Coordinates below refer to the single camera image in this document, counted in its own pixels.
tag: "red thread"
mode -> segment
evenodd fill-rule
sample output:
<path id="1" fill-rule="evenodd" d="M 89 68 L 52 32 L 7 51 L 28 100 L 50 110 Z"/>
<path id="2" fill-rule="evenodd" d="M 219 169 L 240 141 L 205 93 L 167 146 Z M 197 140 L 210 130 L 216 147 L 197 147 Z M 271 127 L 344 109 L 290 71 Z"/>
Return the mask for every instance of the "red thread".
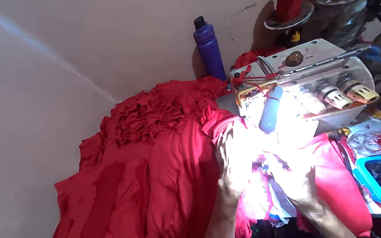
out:
<path id="1" fill-rule="evenodd" d="M 246 67 L 245 71 L 242 71 L 242 72 L 240 73 L 240 75 L 239 75 L 238 78 L 233 78 L 233 84 L 234 84 L 235 86 L 236 86 L 236 85 L 239 85 L 239 84 L 250 84 L 250 85 L 252 85 L 252 86 L 257 87 L 257 88 L 259 89 L 259 91 L 264 95 L 264 97 L 266 97 L 266 98 L 271 98 L 271 99 L 274 99 L 274 100 L 277 100 L 277 101 L 280 102 L 279 99 L 274 98 L 274 97 L 270 97 L 270 96 L 266 95 L 266 94 L 262 91 L 261 87 L 260 87 L 258 84 L 256 84 L 256 83 L 250 83 L 250 82 L 247 82 L 247 81 L 244 80 L 244 79 L 262 79 L 262 78 L 265 78 L 265 79 L 274 79 L 274 78 L 278 75 L 278 73 L 268 74 L 268 75 L 266 75 L 265 77 L 246 77 L 247 73 L 249 73 L 249 72 L 251 71 L 251 69 L 252 69 L 252 66 L 251 66 L 251 65 L 248 65 L 248 67 Z"/>

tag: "sewing machine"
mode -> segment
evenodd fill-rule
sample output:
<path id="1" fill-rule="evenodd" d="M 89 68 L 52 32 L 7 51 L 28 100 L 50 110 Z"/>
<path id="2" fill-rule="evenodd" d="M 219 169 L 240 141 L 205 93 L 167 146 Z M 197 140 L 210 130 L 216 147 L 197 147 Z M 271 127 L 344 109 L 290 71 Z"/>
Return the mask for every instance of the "sewing machine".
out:
<path id="1" fill-rule="evenodd" d="M 220 98 L 218 105 L 244 116 L 248 124 L 258 125 L 268 100 L 264 94 L 280 86 L 283 96 L 275 131 L 283 140 L 289 133 L 312 137 L 346 127 L 368 103 L 379 98 L 371 73 L 356 57 L 369 48 L 361 45 L 347 52 L 316 39 L 269 57 L 259 56 L 250 64 L 250 71 L 248 66 L 231 71 L 233 94 Z M 245 74 L 241 77 L 245 83 L 234 84 L 240 74 Z"/>

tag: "bottle cap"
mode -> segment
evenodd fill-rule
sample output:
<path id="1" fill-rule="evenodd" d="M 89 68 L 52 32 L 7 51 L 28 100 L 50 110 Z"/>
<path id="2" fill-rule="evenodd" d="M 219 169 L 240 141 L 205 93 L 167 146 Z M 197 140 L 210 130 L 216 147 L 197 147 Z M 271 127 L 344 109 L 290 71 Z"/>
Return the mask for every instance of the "bottle cap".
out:
<path id="1" fill-rule="evenodd" d="M 193 20 L 193 24 L 195 25 L 195 30 L 205 26 L 205 20 L 203 16 L 197 17 Z"/>

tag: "finger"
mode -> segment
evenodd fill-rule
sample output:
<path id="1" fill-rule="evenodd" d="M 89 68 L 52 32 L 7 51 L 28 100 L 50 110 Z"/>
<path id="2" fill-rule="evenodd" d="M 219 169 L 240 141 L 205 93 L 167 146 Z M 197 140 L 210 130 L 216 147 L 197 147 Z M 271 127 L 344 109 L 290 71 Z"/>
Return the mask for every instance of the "finger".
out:
<path id="1" fill-rule="evenodd" d="M 285 173 L 283 165 L 277 160 L 276 156 L 271 153 L 264 154 L 265 159 L 267 160 L 268 168 L 273 173 L 273 175 L 282 175 Z"/>

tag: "pink fabric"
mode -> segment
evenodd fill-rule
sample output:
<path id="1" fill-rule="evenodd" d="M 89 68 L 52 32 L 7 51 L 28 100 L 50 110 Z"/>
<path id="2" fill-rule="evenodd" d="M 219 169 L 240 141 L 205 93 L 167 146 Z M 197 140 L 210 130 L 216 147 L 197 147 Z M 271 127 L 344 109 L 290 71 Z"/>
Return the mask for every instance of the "pink fabric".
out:
<path id="1" fill-rule="evenodd" d="M 305 147 L 295 150 L 295 159 L 314 156 L 315 184 L 318 196 L 357 237 L 369 237 L 373 225 L 370 212 L 351 174 L 346 170 L 336 142 L 327 134 L 315 137 Z M 315 228 L 298 215 L 300 229 L 313 232 Z"/>

